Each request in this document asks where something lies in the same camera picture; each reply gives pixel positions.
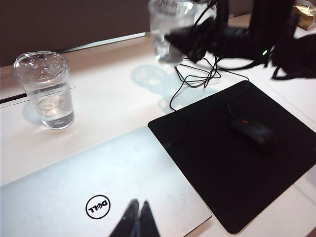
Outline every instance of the gold package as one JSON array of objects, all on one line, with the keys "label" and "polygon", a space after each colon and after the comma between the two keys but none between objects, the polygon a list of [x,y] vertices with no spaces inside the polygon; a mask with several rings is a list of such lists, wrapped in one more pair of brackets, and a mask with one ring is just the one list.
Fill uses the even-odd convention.
[{"label": "gold package", "polygon": [[292,14],[299,14],[301,16],[301,20],[297,24],[299,27],[309,30],[316,26],[316,11],[314,7],[296,4],[293,6]]}]

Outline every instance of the clear plastic cup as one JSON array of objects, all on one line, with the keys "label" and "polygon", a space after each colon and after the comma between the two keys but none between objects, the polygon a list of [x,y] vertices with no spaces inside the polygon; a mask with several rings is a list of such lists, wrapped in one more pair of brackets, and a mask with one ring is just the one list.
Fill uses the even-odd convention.
[{"label": "clear plastic cup", "polygon": [[13,77],[22,84],[47,128],[62,129],[74,121],[69,71],[64,56],[48,51],[24,53],[13,64]]},{"label": "clear plastic cup", "polygon": [[192,26],[197,12],[196,6],[189,0],[150,0],[148,8],[156,61],[178,65],[184,54],[170,45],[164,35],[174,29]]}]

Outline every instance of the dell logo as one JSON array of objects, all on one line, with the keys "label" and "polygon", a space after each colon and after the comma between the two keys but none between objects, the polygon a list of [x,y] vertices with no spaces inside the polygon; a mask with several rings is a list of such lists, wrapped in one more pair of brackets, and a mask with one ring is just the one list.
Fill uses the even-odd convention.
[{"label": "dell logo", "polygon": [[96,195],[87,202],[85,212],[92,219],[101,219],[109,213],[110,207],[110,200],[106,196]]}]

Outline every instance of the silver laptop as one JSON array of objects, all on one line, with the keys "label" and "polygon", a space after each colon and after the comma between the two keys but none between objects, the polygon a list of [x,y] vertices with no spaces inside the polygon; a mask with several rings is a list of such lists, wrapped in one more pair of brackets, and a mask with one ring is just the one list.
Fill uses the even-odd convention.
[{"label": "silver laptop", "polygon": [[107,237],[135,198],[149,202],[161,237],[182,237],[212,216],[141,127],[2,186],[1,237]]}]

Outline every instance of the cup lid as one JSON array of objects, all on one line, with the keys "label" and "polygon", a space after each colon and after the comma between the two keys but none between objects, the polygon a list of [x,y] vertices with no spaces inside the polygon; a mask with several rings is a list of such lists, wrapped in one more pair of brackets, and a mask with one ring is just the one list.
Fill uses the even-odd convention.
[{"label": "cup lid", "polygon": [[21,54],[14,62],[13,77],[19,82],[46,83],[70,70],[70,63],[59,53],[49,51]]},{"label": "cup lid", "polygon": [[151,14],[177,18],[194,15],[197,11],[196,5],[190,0],[150,0],[148,9]]}]

